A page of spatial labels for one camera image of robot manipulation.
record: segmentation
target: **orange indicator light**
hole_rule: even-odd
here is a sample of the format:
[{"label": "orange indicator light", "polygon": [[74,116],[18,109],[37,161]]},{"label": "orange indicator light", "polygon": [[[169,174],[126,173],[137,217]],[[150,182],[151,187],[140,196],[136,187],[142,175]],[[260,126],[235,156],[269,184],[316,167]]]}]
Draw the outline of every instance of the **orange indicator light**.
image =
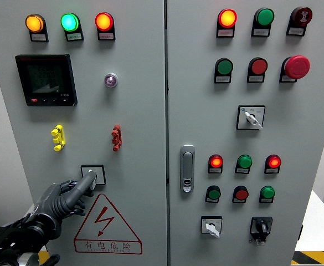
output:
[{"label": "orange indicator light", "polygon": [[224,9],[218,17],[218,22],[224,28],[231,28],[237,22],[237,13],[233,9]]},{"label": "orange indicator light", "polygon": [[31,14],[27,16],[25,25],[32,33],[40,32],[44,28],[44,20],[40,15]]},{"label": "orange indicator light", "polygon": [[114,25],[114,20],[109,13],[99,13],[95,17],[95,25],[99,30],[106,32],[112,28],[112,26]]}]

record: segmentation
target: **yellow terminal connector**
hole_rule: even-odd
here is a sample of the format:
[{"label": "yellow terminal connector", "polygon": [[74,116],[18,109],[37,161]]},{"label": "yellow terminal connector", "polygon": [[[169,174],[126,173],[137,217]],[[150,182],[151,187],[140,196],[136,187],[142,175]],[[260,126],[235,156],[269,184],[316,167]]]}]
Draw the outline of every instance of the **yellow terminal connector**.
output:
[{"label": "yellow terminal connector", "polygon": [[55,151],[60,151],[66,144],[65,138],[64,138],[64,133],[63,133],[63,126],[62,125],[57,125],[52,131],[51,135],[54,137],[53,138],[53,143],[57,144],[54,147]]}]

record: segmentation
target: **gray metal panel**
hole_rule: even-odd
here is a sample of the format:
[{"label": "gray metal panel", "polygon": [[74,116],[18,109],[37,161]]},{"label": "gray metal panel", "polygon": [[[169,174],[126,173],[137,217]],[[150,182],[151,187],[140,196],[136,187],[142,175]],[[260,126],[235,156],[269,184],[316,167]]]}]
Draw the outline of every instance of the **gray metal panel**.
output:
[{"label": "gray metal panel", "polygon": [[[313,19],[306,35],[286,37],[289,16],[309,6]],[[268,38],[251,38],[254,13],[275,12]],[[216,39],[219,12],[238,14],[233,39]],[[281,64],[303,54],[309,74],[295,84],[279,84]],[[215,62],[234,64],[232,83],[214,84]],[[265,83],[247,84],[248,64],[263,57]],[[168,86],[171,265],[290,265],[324,146],[324,1],[168,1]],[[264,104],[262,131],[236,131],[238,105]],[[180,148],[195,147],[193,192],[179,189]],[[221,175],[207,174],[208,158],[224,159]],[[237,158],[249,154],[249,175],[235,174]],[[264,174],[267,156],[282,159],[280,173]],[[206,189],[217,185],[218,204],[205,203]],[[246,204],[232,203],[233,189],[244,185]],[[259,204],[265,185],[276,191],[273,204]],[[222,216],[220,239],[200,234],[201,216]],[[274,221],[265,246],[249,243],[253,216]]]},{"label": "gray metal panel", "polygon": [[[83,42],[66,42],[60,17],[67,12],[80,18]],[[113,16],[115,42],[98,42],[100,12]],[[30,41],[24,21],[32,13],[46,20],[49,43]],[[58,53],[71,56],[78,105],[27,107],[14,57]],[[104,86],[109,72],[119,77],[113,89]],[[76,253],[84,217],[74,217],[49,245],[63,265],[166,265],[164,78],[163,1],[0,1],[0,86],[34,200],[53,182],[79,179],[80,165],[104,164],[107,184],[85,202],[90,208],[98,193],[106,194],[142,241],[142,255]],[[50,134],[57,124],[66,137],[60,152]],[[115,124],[123,140],[116,153]],[[109,227],[119,235],[114,222]]]}]

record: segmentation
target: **electrical hazard sign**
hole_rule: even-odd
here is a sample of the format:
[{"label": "electrical hazard sign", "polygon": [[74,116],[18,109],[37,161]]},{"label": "electrical hazard sign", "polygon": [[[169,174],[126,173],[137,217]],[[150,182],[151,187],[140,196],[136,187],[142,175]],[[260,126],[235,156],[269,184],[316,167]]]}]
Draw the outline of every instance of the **electrical hazard sign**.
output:
[{"label": "electrical hazard sign", "polygon": [[142,242],[116,207],[99,194],[74,238],[79,253],[142,254]]}]

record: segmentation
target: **green indicator light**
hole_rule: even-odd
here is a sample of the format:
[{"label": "green indicator light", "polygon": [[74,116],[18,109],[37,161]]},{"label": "green indicator light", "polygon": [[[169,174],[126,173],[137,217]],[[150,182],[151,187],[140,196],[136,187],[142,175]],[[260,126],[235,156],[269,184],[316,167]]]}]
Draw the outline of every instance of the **green indicator light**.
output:
[{"label": "green indicator light", "polygon": [[271,9],[260,9],[257,14],[256,21],[262,26],[268,26],[274,21],[274,12]]},{"label": "green indicator light", "polygon": [[237,163],[241,168],[249,168],[252,164],[251,157],[249,155],[242,155],[238,158]]},{"label": "green indicator light", "polygon": [[217,200],[221,196],[221,193],[217,190],[211,190],[208,193],[208,197],[212,200]]},{"label": "green indicator light", "polygon": [[64,30],[68,32],[73,32],[76,29],[78,29],[79,26],[78,17],[73,13],[64,14],[61,17],[61,25],[64,28]]},{"label": "green indicator light", "polygon": [[233,69],[233,65],[230,61],[228,60],[222,60],[221,62],[218,63],[217,70],[220,72],[222,75],[227,75],[229,74]]},{"label": "green indicator light", "polygon": [[261,195],[264,197],[264,198],[273,198],[274,195],[275,195],[275,190],[273,187],[271,186],[266,186],[266,187],[263,187],[260,191]]}]

